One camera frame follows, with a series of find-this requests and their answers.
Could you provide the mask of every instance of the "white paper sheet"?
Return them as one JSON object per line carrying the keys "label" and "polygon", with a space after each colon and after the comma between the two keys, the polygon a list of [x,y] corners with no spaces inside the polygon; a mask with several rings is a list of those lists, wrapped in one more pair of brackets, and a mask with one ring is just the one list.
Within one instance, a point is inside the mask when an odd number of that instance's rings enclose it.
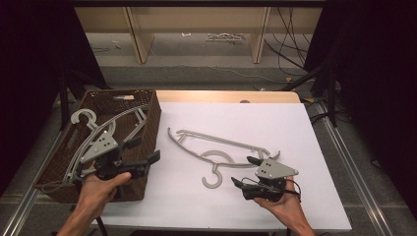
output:
{"label": "white paper sheet", "polygon": [[[105,224],[178,230],[285,228],[268,211],[246,201],[230,180],[230,177],[258,180],[257,167],[219,167],[223,182],[216,189],[208,189],[202,177],[207,177],[210,183],[216,181],[212,165],[172,142],[167,134],[170,127],[173,134],[181,129],[196,131],[266,148],[271,155],[280,150],[278,161],[300,173],[295,181],[301,187],[302,206],[312,227],[326,231],[351,229],[303,104],[161,102],[160,105],[156,149],[160,149],[161,159],[150,169],[145,198],[140,202],[107,205],[102,216]],[[246,155],[241,153],[234,158],[236,162],[246,162]]]}

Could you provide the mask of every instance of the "human hand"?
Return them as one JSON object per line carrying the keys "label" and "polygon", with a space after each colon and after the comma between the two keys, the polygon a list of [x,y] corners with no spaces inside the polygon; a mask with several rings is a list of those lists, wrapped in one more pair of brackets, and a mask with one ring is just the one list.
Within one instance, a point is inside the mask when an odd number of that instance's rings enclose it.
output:
{"label": "human hand", "polygon": [[83,235],[93,220],[101,216],[106,204],[116,195],[116,187],[127,183],[132,177],[125,172],[113,179],[102,181],[95,175],[86,178],[79,200],[58,235]]}
{"label": "human hand", "polygon": [[[285,189],[295,191],[294,178],[287,177]],[[285,193],[278,202],[270,202],[266,199],[255,198],[255,203],[269,210],[281,223],[300,236],[315,235],[313,229],[307,221],[303,209],[301,208],[300,199],[296,195]]]}

